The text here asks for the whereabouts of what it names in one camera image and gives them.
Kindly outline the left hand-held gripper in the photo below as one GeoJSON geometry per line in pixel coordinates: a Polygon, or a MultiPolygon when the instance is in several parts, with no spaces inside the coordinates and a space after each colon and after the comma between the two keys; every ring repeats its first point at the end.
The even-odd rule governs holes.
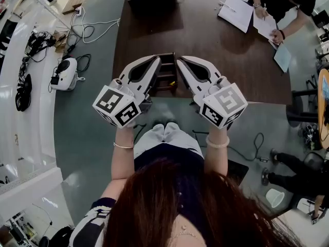
{"type": "Polygon", "coordinates": [[[102,88],[93,108],[119,129],[134,127],[136,118],[147,113],[153,104],[147,92],[154,84],[160,67],[158,55],[142,57],[128,64],[119,79],[113,79],[102,88]]]}

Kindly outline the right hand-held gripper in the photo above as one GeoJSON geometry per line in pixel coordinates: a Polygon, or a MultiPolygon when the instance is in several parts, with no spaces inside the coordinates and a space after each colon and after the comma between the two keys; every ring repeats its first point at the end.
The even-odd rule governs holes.
{"type": "Polygon", "coordinates": [[[198,113],[218,129],[233,123],[248,106],[237,84],[221,76],[212,63],[193,56],[181,56],[177,65],[199,107],[198,113]]]}

